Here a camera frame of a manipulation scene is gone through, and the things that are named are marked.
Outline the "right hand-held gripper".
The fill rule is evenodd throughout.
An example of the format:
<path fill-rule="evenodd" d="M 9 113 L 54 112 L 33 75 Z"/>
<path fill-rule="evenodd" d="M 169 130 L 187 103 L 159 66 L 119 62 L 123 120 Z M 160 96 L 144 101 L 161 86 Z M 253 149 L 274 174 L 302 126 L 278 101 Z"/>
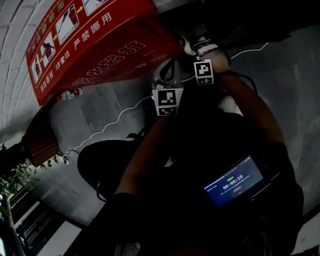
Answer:
<path fill-rule="evenodd" d="M 194 62 L 195 79 L 198 85 L 212 85 L 214 72 L 212 58 L 221 53 L 221 49 L 210 39 L 200 38 L 193 45 L 197 61 Z"/>

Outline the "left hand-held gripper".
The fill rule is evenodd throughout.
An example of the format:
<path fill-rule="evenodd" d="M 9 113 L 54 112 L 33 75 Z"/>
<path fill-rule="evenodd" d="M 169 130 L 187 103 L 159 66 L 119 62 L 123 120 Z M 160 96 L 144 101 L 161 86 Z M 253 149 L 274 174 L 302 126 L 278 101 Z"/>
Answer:
<path fill-rule="evenodd" d="M 165 60 L 154 71 L 151 98 L 158 117 L 178 114 L 184 87 L 181 85 L 178 61 Z"/>

